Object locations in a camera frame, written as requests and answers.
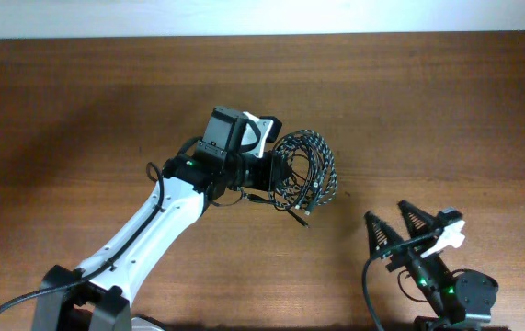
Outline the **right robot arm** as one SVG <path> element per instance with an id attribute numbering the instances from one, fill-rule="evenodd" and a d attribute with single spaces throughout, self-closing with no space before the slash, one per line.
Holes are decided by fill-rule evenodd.
<path id="1" fill-rule="evenodd" d="M 480 330 L 491 322 L 499 285 L 496 279 L 471 268 L 449 270 L 440 257 L 447 247 L 459 248 L 465 241 L 463 214 L 447 208 L 432 215 L 416 205 L 397 203 L 405 222 L 408 239 L 404 239 L 386 221 L 367 211 L 364 220 L 369 240 L 369 258 L 362 274 L 362 293 L 372 321 L 383 329 L 372 304 L 368 270 L 377 259 L 387 259 L 386 268 L 399 275 L 407 274 L 423 294 L 413 302 L 429 304 L 434 317 L 418 316 L 415 330 Z"/>

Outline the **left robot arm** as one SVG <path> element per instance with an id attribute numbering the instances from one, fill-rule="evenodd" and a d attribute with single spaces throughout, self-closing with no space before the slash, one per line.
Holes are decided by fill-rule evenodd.
<path id="1" fill-rule="evenodd" d="M 143 282 L 173 242 L 228 188 L 269 190 L 292 170 L 276 154 L 178 154 L 156 172 L 143 206 L 76 269 L 54 266 L 42 281 L 35 330 L 156 330 L 131 314 Z"/>

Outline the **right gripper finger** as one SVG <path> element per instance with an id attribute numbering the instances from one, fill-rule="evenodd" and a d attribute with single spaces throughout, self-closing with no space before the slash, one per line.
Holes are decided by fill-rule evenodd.
<path id="1" fill-rule="evenodd" d="M 426 234 L 441 234 L 441 226 L 435 216 L 419 209 L 407 200 L 399 201 L 397 206 L 411 238 L 416 238 Z"/>
<path id="2" fill-rule="evenodd" d="M 364 214 L 364 220 L 369 238 L 369 257 L 374 257 L 381 251 L 391 247 L 392 250 L 383 254 L 381 259 L 387 257 L 399 259 L 402 250 L 395 248 L 395 246 L 402 244 L 404 239 L 387 222 L 383 221 L 371 211 L 367 211 Z"/>

